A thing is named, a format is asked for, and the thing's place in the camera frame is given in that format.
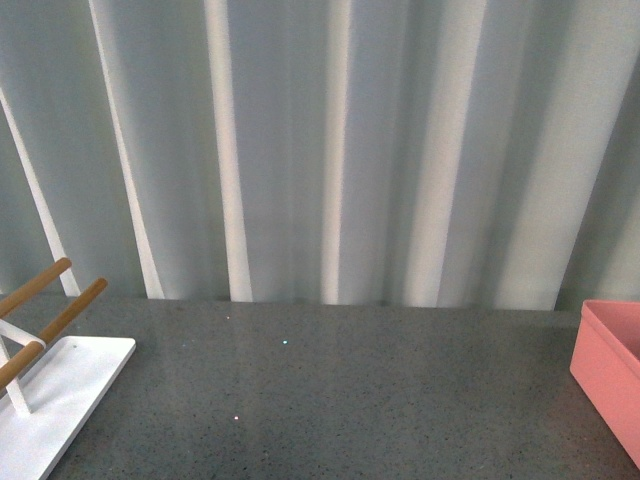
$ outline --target curtain fold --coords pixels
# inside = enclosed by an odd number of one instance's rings
[[[635,0],[0,4],[0,293],[640,300]]]

